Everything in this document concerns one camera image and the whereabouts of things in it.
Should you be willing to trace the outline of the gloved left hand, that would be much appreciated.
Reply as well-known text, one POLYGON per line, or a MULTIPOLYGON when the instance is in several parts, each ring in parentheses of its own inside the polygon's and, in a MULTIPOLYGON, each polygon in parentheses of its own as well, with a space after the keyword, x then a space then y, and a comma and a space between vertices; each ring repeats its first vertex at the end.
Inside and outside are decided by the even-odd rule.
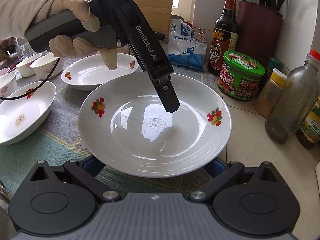
MULTIPOLYGON (((1 40, 25 38, 29 26, 64 10, 70 10, 87 31, 99 30, 99 19, 91 13, 86 0, 1 0, 1 40)), ((116 49, 94 47, 81 37, 71 39, 57 35, 50 39, 49 49, 55 57, 60 58, 84 57, 99 52, 109 69, 117 68, 116 49)))

